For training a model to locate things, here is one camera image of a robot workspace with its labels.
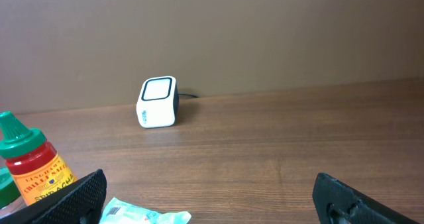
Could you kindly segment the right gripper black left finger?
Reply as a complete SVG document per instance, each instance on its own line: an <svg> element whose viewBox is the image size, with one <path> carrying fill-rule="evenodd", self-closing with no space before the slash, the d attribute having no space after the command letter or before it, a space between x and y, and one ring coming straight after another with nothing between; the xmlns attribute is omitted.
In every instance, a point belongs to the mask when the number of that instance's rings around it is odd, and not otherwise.
<svg viewBox="0 0 424 224"><path fill-rule="evenodd" d="M107 180L98 169L61 190L1 219L1 224L98 224Z"/></svg>

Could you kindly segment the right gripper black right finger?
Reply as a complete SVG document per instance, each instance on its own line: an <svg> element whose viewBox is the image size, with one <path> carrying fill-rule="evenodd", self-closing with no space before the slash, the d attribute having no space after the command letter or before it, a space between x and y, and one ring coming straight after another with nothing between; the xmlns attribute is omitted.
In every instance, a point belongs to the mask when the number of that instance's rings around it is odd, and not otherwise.
<svg viewBox="0 0 424 224"><path fill-rule="evenodd" d="M312 197L320 224L418 224L326 173L317 175Z"/></svg>

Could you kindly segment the teal wet wipes pack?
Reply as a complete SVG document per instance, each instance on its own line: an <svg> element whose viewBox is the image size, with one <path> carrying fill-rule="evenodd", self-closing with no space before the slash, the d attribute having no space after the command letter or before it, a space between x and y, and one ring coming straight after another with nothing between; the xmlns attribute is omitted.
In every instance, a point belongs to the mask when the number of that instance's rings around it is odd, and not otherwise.
<svg viewBox="0 0 424 224"><path fill-rule="evenodd" d="M187 211L158 213L114 197L103 210L99 224L187 224L190 219Z"/></svg>

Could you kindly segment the red chilli sauce bottle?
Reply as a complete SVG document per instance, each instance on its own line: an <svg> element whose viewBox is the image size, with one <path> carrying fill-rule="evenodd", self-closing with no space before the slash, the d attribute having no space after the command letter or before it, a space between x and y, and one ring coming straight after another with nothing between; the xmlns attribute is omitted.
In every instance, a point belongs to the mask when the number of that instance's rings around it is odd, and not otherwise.
<svg viewBox="0 0 424 224"><path fill-rule="evenodd" d="M40 129L26 127L5 111L1 131L1 157L28 206L78 180Z"/></svg>

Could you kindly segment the green lid jar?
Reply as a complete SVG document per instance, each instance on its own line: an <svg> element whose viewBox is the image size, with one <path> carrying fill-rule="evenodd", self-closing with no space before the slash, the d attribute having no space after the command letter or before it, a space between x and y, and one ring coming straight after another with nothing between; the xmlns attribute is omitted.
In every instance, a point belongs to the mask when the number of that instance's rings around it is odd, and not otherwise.
<svg viewBox="0 0 424 224"><path fill-rule="evenodd" d="M27 205L6 167L1 168L1 218L11 215Z"/></svg>

